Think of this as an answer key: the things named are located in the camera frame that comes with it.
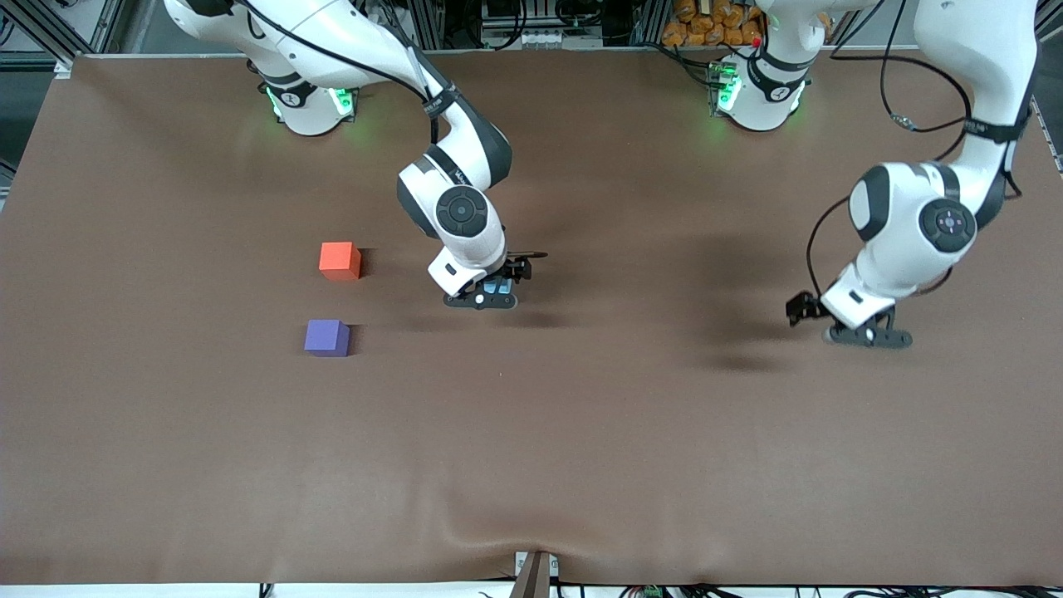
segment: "white bracket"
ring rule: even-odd
[[[559,569],[558,569],[558,566],[557,566],[557,557],[554,557],[553,554],[546,554],[546,557],[550,558],[550,577],[555,577],[555,578],[558,577]],[[518,552],[517,553],[517,558],[514,560],[516,561],[516,566],[513,567],[513,575],[514,576],[519,577],[521,575],[521,569],[524,568],[524,561],[526,561],[527,558],[528,558],[528,553],[527,552]]]

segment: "blue cube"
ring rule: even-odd
[[[345,358],[351,329],[340,321],[310,321],[303,349],[318,358]]]

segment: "brown tabletop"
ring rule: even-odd
[[[300,138],[240,59],[81,59],[52,85],[0,217],[0,581],[1063,583],[1063,183],[1036,127],[1026,191],[939,292],[915,346],[791,330],[822,209],[898,129],[877,64],[814,67],[753,134],[646,52],[437,64],[511,139],[490,191],[549,251],[511,313],[449,310],[438,242],[394,198],[416,98]],[[958,102],[898,67],[896,108]],[[319,243],[368,247],[330,281]],[[831,278],[859,247],[839,213]],[[302,352],[357,325],[357,355]]]

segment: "table surface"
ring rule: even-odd
[[[490,191],[549,251],[510,313],[449,310],[394,199],[416,98],[300,138],[240,59],[77,63],[0,218],[0,582],[483,579],[545,549],[587,583],[1063,582],[1063,184],[1026,191],[904,353],[788,328],[811,224],[880,160],[934,155],[875,64],[821,61],[771,134],[649,52],[438,65],[507,134]],[[898,67],[896,108],[959,103]],[[325,240],[369,275],[317,271]],[[829,279],[859,247],[842,215]],[[302,353],[306,322],[357,355]]]

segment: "orange cube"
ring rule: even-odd
[[[357,279],[361,274],[361,252],[351,241],[322,242],[318,269],[328,279]]]

